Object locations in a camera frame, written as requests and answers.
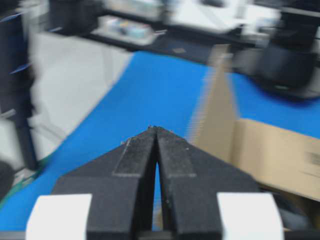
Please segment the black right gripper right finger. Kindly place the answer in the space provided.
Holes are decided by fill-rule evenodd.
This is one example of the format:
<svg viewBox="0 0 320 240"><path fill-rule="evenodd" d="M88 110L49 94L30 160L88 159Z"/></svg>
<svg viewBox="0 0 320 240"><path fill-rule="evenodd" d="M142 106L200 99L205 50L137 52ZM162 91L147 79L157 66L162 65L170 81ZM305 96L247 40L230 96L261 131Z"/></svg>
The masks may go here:
<svg viewBox="0 0 320 240"><path fill-rule="evenodd" d="M161 192L168 226L178 240L220 240L217 193L261 193L252 176L188 143L156 129Z"/></svg>

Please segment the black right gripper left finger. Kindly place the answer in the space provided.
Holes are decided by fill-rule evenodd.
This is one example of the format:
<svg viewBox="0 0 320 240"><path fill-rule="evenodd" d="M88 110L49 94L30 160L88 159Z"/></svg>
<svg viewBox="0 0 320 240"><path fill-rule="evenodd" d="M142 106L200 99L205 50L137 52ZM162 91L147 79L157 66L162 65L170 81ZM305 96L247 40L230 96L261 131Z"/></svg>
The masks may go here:
<svg viewBox="0 0 320 240"><path fill-rule="evenodd" d="M60 176L37 198L27 221L28 240L130 240L149 228L157 129L149 127L119 147Z"/></svg>

